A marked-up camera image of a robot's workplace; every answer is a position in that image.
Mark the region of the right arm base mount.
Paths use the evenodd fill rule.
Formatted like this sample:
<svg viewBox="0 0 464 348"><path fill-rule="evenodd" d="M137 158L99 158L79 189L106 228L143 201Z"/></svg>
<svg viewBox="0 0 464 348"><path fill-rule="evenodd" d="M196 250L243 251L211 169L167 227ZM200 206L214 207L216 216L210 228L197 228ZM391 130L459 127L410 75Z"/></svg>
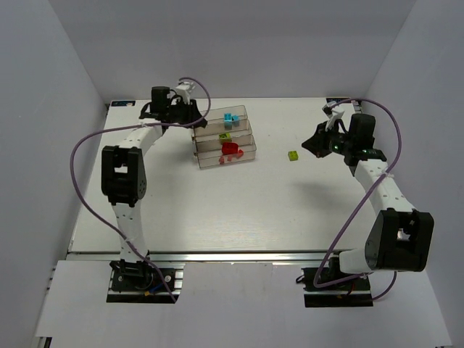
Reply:
<svg viewBox="0 0 464 348"><path fill-rule="evenodd" d="M317 288L313 284L317 268L302 268L295 283L303 285L306 308L372 307L373 297L367 278L357 278L335 285Z"/></svg>

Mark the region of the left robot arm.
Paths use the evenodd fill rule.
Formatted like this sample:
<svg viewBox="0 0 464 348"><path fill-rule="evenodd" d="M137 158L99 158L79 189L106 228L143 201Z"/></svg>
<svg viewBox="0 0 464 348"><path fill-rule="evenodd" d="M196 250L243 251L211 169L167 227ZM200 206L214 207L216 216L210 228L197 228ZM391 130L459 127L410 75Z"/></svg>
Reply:
<svg viewBox="0 0 464 348"><path fill-rule="evenodd" d="M123 262L142 263L149 256L141 221L141 200L147 190L144 156L172 125L207 126L206 116L191 97L194 88L192 80L183 80L175 88L153 87L151 101L141 108L141 126L101 151L101 190L117 220Z"/></svg>

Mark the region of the green square lego brick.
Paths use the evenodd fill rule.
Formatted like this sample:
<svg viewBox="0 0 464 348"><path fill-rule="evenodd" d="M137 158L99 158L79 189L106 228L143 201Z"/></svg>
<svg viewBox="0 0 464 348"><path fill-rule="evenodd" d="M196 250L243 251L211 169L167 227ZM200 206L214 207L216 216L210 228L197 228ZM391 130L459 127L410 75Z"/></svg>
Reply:
<svg viewBox="0 0 464 348"><path fill-rule="evenodd" d="M297 161L299 159L299 155L297 151L289 151L288 152L288 158L291 162Z"/></svg>

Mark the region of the red rounded lego brick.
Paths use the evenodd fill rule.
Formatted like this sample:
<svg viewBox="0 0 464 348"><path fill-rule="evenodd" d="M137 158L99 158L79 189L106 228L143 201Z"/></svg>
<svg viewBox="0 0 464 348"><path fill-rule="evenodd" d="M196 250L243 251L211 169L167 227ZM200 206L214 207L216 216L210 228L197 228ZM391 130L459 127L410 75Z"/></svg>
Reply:
<svg viewBox="0 0 464 348"><path fill-rule="evenodd" d="M234 142L224 142L221 152L223 155L235 155L239 153L239 145Z"/></svg>

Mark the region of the green rounded lego brick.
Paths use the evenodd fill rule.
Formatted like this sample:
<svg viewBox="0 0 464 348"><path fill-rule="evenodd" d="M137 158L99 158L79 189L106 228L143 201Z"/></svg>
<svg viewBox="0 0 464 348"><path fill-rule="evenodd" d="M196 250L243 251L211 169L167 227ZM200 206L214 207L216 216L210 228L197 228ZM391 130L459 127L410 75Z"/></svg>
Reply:
<svg viewBox="0 0 464 348"><path fill-rule="evenodd" d="M230 142L231 141L231 135L230 133L220 133L218 135L218 138L220 142L223 144L224 142Z"/></svg>

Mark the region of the blue rounded lego brick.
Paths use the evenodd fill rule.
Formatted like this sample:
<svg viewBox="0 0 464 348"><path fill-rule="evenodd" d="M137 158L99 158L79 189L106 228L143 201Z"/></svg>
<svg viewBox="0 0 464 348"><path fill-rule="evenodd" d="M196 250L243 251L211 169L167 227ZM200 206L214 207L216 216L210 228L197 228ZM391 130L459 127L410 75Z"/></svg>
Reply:
<svg viewBox="0 0 464 348"><path fill-rule="evenodd" d="M233 115L231 113L225 113L223 117L224 128L232 129L233 127Z"/></svg>

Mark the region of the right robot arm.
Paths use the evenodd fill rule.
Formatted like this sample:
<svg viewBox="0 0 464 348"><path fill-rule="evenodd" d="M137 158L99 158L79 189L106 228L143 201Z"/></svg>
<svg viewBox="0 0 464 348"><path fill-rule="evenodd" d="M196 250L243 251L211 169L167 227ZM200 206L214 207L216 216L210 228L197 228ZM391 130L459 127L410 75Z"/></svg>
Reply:
<svg viewBox="0 0 464 348"><path fill-rule="evenodd" d="M434 219L417 210L388 173L384 153L373 146L375 125L374 116L355 113L345 129L341 115L332 112L302 144L317 158L340 154L376 214L364 247L341 252L339 269L347 275L376 270L421 272L428 259Z"/></svg>

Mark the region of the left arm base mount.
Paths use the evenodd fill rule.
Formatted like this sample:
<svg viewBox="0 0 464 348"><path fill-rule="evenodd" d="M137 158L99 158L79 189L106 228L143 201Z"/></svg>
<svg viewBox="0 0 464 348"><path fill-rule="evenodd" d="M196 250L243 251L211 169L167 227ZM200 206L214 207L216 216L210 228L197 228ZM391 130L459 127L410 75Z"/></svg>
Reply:
<svg viewBox="0 0 464 348"><path fill-rule="evenodd" d="M146 262L109 262L111 276L107 303L174 304L181 292L181 271L160 268L159 273Z"/></svg>

